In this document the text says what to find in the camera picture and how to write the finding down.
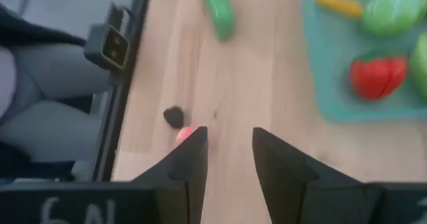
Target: red tomato toy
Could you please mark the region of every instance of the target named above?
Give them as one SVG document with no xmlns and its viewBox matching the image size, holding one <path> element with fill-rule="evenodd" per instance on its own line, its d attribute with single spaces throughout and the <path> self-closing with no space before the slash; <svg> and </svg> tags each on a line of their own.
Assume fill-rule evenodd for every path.
<svg viewBox="0 0 427 224">
<path fill-rule="evenodd" d="M 405 80 L 406 62 L 405 56 L 355 60 L 350 67 L 353 90 L 367 101 L 386 97 Z"/>
</svg>

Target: teal tray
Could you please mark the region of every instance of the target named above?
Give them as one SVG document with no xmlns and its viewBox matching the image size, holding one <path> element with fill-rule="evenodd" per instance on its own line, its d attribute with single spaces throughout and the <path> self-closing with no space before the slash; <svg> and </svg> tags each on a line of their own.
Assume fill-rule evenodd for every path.
<svg viewBox="0 0 427 224">
<path fill-rule="evenodd" d="M 357 21 L 318 7 L 314 0 L 301 0 L 301 10 L 316 102 L 325 118 L 350 122 L 427 117 L 427 100 L 409 75 L 395 92 L 377 102 L 359 99 L 348 82 L 356 56 L 378 48 L 409 52 L 419 34 L 427 31 L 427 20 L 405 35 L 380 39 L 363 32 Z"/>
</svg>

